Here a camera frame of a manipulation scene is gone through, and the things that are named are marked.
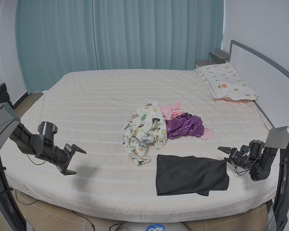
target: blue circular sticker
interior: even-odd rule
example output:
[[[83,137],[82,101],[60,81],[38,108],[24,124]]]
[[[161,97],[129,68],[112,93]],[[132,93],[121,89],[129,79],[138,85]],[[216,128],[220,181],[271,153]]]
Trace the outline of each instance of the blue circular sticker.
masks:
[[[147,227],[145,231],[166,231],[166,228],[162,225],[154,224]]]

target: curtain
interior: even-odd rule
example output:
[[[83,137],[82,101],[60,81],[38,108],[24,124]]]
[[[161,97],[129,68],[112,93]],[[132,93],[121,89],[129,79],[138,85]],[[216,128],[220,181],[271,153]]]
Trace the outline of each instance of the curtain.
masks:
[[[18,0],[16,45],[30,94],[69,72],[192,70],[221,47],[223,0]]]
[[[15,30],[28,94],[69,72],[98,69],[90,0],[18,0]]]
[[[93,0],[99,69],[192,70],[221,48],[223,0]]]

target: black baseboard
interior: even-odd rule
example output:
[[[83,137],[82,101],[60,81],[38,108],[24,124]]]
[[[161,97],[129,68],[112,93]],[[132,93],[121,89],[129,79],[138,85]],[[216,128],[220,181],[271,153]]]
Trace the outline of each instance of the black baseboard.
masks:
[[[28,93],[27,93],[27,92],[26,92],[23,96],[21,96],[20,99],[17,100],[17,102],[16,102],[15,104],[13,104],[14,109],[16,109],[16,108],[19,106],[19,104],[21,104],[21,102],[22,102],[23,100],[25,100],[25,98],[26,98],[27,96],[28,96]]]

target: floral pillow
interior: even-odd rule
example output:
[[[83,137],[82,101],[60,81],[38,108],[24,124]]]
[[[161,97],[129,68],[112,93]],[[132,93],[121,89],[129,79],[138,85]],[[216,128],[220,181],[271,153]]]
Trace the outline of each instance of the floral pillow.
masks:
[[[258,97],[250,84],[239,76],[229,62],[202,66],[196,71],[208,84],[214,98],[255,100]]]

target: mattress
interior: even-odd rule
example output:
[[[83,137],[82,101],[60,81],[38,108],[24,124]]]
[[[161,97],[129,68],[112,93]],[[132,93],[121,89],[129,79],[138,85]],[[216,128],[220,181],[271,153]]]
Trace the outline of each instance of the mattress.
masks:
[[[183,110],[201,117],[214,135],[204,141],[193,136],[168,140],[160,150],[153,144],[151,162],[137,167],[122,147],[123,126],[140,106],[157,100],[160,105],[180,102]],[[238,176],[227,165],[227,191],[157,196],[158,154],[208,157],[227,155],[218,146],[248,145],[266,140],[268,121],[254,102],[213,99],[207,84],[194,70],[98,70],[66,74],[24,114],[21,122],[38,134],[42,121],[58,127],[55,145],[76,144],[87,155],[76,153],[63,176],[45,163],[33,165],[8,139],[1,157],[10,186],[67,209],[87,215],[134,222],[178,222],[223,217],[245,212],[274,197],[279,157],[266,180],[253,182]]]

